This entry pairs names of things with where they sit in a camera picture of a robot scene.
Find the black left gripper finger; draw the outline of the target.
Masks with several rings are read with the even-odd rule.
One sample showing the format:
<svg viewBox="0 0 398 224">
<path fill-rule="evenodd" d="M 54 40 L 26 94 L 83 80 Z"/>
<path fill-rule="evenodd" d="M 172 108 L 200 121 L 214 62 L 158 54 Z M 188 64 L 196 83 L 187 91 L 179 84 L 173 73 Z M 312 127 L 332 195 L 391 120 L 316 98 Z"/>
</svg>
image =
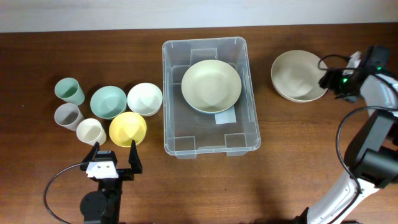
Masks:
<svg viewBox="0 0 398 224">
<path fill-rule="evenodd" d="M 80 170 L 87 170 L 88 164 L 93 161 L 95 158 L 97 152 L 100 149 L 100 144 L 99 142 L 95 142 L 93 148 L 91 151 L 85 156 L 85 158 L 82 160 L 81 165 L 80 165 Z"/>
<path fill-rule="evenodd" d="M 135 140 L 132 140 L 132 142 L 131 142 L 131 149 L 130 149 L 130 153 L 129 153 L 128 163 L 130 164 L 132 172 L 134 174 L 142 173 L 142 164 L 141 164 L 140 158 L 137 153 Z"/>
</svg>

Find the cream cup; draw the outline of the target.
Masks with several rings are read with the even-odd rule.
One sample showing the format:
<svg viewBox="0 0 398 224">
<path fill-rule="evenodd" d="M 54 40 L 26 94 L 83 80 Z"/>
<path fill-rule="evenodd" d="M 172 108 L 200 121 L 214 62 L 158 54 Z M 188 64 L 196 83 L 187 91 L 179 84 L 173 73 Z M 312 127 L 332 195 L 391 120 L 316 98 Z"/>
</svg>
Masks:
<svg viewBox="0 0 398 224">
<path fill-rule="evenodd" d="M 101 123 L 94 118 L 84 119 L 76 129 L 77 138 L 86 144 L 94 146 L 96 142 L 104 144 L 106 133 Z"/>
</svg>

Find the yellow small bowl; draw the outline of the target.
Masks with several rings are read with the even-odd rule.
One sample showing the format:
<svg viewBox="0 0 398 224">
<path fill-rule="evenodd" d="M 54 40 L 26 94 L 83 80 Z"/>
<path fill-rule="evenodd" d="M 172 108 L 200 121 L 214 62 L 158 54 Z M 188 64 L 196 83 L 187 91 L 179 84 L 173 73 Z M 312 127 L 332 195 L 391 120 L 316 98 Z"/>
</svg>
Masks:
<svg viewBox="0 0 398 224">
<path fill-rule="evenodd" d="M 121 147 L 131 147 L 132 141 L 139 145 L 147 133 L 145 119 L 135 112 L 124 112 L 115 117 L 109 126 L 109 136 L 113 143 Z"/>
</svg>

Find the grey cup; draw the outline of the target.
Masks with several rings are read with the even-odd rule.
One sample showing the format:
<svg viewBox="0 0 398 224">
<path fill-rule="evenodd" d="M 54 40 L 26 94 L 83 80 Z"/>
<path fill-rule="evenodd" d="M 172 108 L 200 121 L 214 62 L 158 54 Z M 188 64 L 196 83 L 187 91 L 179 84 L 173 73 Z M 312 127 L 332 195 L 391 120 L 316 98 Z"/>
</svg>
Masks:
<svg viewBox="0 0 398 224">
<path fill-rule="evenodd" d="M 56 109 L 54 120 L 58 125 L 76 131 L 84 117 L 77 105 L 65 103 Z"/>
</svg>

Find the green small bowl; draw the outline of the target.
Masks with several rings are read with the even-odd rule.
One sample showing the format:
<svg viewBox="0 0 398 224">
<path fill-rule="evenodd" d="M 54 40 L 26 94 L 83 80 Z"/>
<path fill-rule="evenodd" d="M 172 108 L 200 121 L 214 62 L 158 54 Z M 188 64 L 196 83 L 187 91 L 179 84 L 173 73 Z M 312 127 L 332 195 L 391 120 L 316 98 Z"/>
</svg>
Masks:
<svg viewBox="0 0 398 224">
<path fill-rule="evenodd" d="M 104 86 L 91 97 L 90 108 L 95 116 L 112 120 L 126 111 L 127 96 L 119 87 Z"/>
</svg>

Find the beige bowl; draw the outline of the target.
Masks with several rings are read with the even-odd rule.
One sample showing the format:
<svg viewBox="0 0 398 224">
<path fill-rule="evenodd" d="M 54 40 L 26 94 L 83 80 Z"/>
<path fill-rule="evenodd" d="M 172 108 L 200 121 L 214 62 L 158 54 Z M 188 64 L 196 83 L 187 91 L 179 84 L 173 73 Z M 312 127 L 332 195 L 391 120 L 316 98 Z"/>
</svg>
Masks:
<svg viewBox="0 0 398 224">
<path fill-rule="evenodd" d="M 242 83 L 238 72 L 230 64 L 220 60 L 203 60 L 185 72 L 181 89 L 183 97 L 240 97 Z"/>
<path fill-rule="evenodd" d="M 304 50 L 291 50 L 279 55 L 271 67 L 275 90 L 287 100 L 307 103 L 321 98 L 327 90 L 318 82 L 325 71 L 318 68 L 320 58 Z"/>
</svg>

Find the white small bowl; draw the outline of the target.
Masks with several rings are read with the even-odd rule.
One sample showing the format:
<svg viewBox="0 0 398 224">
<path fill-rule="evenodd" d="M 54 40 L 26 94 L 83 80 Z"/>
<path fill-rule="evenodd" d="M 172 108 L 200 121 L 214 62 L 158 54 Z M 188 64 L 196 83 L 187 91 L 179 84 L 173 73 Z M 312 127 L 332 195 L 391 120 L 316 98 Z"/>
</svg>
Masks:
<svg viewBox="0 0 398 224">
<path fill-rule="evenodd" d="M 162 101 L 162 91 L 152 83 L 137 84 L 127 94 L 129 109 L 141 116 L 156 114 L 162 106 Z"/>
</svg>

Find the green cup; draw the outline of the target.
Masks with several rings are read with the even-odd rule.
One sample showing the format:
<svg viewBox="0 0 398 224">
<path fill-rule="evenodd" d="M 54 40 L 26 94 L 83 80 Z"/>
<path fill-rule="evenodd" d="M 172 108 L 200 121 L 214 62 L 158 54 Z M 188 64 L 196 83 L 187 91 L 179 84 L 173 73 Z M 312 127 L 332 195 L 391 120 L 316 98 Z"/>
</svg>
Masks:
<svg viewBox="0 0 398 224">
<path fill-rule="evenodd" d="M 74 78 L 63 78 L 55 85 L 55 94 L 61 100 L 72 103 L 74 105 L 81 105 L 85 100 L 84 92 Z"/>
</svg>

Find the blue bowl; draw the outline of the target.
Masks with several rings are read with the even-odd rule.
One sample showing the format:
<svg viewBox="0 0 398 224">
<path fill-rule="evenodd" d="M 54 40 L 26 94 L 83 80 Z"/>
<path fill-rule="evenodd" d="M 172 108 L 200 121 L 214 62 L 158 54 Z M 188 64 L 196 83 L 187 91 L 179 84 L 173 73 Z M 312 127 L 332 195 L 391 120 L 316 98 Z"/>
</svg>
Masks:
<svg viewBox="0 0 398 224">
<path fill-rule="evenodd" d="M 210 96 L 209 98 L 204 98 L 201 96 L 184 96 L 183 98 L 194 110 L 206 114 L 216 114 L 224 112 L 230 109 L 239 100 L 239 97 L 229 96 Z"/>
</svg>

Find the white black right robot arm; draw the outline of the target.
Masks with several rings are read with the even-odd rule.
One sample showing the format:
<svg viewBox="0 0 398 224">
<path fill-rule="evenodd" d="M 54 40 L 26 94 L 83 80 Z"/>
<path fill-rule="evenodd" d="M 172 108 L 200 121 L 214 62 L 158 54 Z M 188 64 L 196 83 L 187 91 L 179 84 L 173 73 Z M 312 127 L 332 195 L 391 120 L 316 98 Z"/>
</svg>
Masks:
<svg viewBox="0 0 398 224">
<path fill-rule="evenodd" d="M 350 103 L 363 98 L 366 106 L 349 112 L 336 132 L 336 154 L 344 171 L 329 192 L 294 218 L 294 223 L 344 223 L 345 218 L 368 196 L 397 183 L 397 78 L 386 69 L 391 50 L 370 46 L 363 55 L 345 57 L 345 68 L 327 68 L 318 84 Z M 368 111 L 369 118 L 341 152 L 344 124 L 354 114 Z"/>
</svg>

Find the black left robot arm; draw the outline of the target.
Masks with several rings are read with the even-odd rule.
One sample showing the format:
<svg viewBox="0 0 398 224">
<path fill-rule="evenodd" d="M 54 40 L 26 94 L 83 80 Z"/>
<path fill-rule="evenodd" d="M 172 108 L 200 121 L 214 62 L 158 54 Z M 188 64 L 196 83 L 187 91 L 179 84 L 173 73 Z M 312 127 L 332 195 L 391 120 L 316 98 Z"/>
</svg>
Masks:
<svg viewBox="0 0 398 224">
<path fill-rule="evenodd" d="M 80 170 L 98 183 L 98 189 L 87 193 L 80 202 L 84 223 L 119 222 L 123 183 L 133 181 L 136 174 L 142 173 L 135 141 L 131 143 L 128 157 L 130 168 L 118 169 L 117 162 L 115 152 L 101 151 L 98 142 L 82 160 Z"/>
</svg>

